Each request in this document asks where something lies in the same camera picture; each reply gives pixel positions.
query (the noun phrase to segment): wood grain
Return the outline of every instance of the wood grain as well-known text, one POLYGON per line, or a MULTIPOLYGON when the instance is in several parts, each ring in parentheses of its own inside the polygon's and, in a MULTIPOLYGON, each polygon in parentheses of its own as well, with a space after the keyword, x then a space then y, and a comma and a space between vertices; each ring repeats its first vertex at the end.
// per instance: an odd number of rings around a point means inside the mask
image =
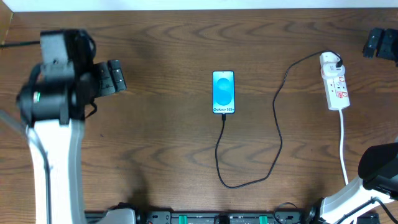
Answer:
POLYGON ((0 1, 0 44, 2 44, 3 41, 6 39, 8 27, 11 23, 11 18, 11 10, 5 5, 3 1, 0 1))
MULTIPOLYGON (((397 69, 361 53, 370 29, 398 29, 397 21, 396 9, 17 13, 7 40, 84 28, 97 43, 96 62, 122 63, 127 90, 98 99, 98 112, 86 121, 86 209, 127 201, 174 210, 273 210, 286 201, 305 208, 343 187, 339 117, 327 108, 319 60, 291 69, 278 96, 284 148, 272 175, 238 190, 224 188, 215 170, 221 118, 211 112, 212 71, 236 74, 236 113, 227 117, 220 144, 221 172, 233 185, 265 176, 274 159, 272 98, 287 67, 319 50, 340 53, 351 100, 344 110, 351 180, 369 146, 397 137, 397 69)), ((16 95, 39 61, 38 46, 0 56, 1 109, 16 118, 16 95)), ((0 223, 32 223, 27 144, 3 124, 0 140, 0 223)), ((398 204, 388 207, 398 214, 398 204)))

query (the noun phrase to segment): power plug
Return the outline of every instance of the power plug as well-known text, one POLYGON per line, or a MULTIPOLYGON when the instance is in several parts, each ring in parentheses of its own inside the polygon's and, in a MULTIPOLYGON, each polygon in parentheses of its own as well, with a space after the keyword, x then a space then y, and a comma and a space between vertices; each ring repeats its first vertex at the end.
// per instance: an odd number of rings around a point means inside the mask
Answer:
POLYGON ((326 98, 329 110, 341 110, 349 106, 347 84, 344 77, 345 67, 340 68, 336 63, 340 59, 331 52, 325 52, 320 56, 321 76, 325 85, 326 98))

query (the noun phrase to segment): smartphone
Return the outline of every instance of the smartphone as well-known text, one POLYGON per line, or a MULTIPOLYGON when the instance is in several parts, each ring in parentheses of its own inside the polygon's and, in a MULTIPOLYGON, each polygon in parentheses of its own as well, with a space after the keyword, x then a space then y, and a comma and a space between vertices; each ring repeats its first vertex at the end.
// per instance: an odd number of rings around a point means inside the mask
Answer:
POLYGON ((235 77, 233 71, 213 72, 213 113, 235 113, 235 77))

